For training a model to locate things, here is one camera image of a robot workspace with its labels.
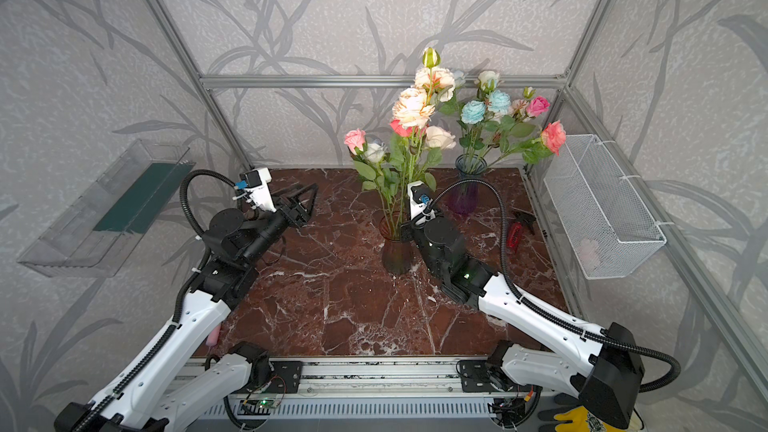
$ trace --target pink object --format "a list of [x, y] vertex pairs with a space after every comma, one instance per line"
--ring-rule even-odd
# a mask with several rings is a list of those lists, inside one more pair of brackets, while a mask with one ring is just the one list
[[413, 130], [413, 127], [409, 127], [409, 128], [403, 127], [398, 119], [392, 120], [389, 123], [389, 126], [400, 137], [408, 137], [408, 136], [410, 136], [411, 135], [411, 130]]
[[549, 109], [549, 102], [542, 96], [536, 97], [528, 104], [526, 112], [531, 117], [538, 117]]
[[560, 121], [552, 122], [546, 129], [542, 130], [542, 142], [547, 149], [552, 150], [556, 156], [560, 154], [560, 147], [565, 144], [565, 130], [563, 130]]
[[355, 148], [362, 150], [363, 144], [366, 143], [366, 131], [360, 129], [350, 130], [344, 136], [344, 143], [350, 148], [351, 153], [357, 154]]
[[219, 343], [219, 332], [221, 332], [221, 324], [218, 324], [214, 330], [210, 331], [208, 338], [205, 339], [205, 344], [208, 347], [213, 347]]

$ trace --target wire mesh basket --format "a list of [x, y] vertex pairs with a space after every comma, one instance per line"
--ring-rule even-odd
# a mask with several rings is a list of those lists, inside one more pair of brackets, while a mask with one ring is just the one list
[[586, 278], [626, 277], [667, 243], [595, 135], [568, 136], [544, 184]]

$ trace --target purple glass vase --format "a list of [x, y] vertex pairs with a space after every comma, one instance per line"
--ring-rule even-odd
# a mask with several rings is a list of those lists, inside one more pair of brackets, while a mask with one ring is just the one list
[[[459, 179], [481, 178], [488, 170], [488, 164], [483, 158], [460, 156], [456, 159], [456, 170]], [[448, 208], [461, 216], [467, 216], [477, 208], [479, 195], [479, 184], [461, 184], [448, 192]]]

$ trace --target clear plastic tray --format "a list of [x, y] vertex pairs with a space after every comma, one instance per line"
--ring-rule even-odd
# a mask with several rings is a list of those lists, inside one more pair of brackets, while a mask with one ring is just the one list
[[184, 159], [188, 151], [135, 141], [19, 263], [49, 277], [114, 276], [194, 167]]

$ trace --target green rose bud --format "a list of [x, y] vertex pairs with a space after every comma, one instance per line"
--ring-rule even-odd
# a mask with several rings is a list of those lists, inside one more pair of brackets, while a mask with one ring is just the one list
[[438, 54], [435, 49], [427, 47], [422, 56], [422, 63], [424, 64], [424, 67], [437, 67], [440, 65], [440, 54]]

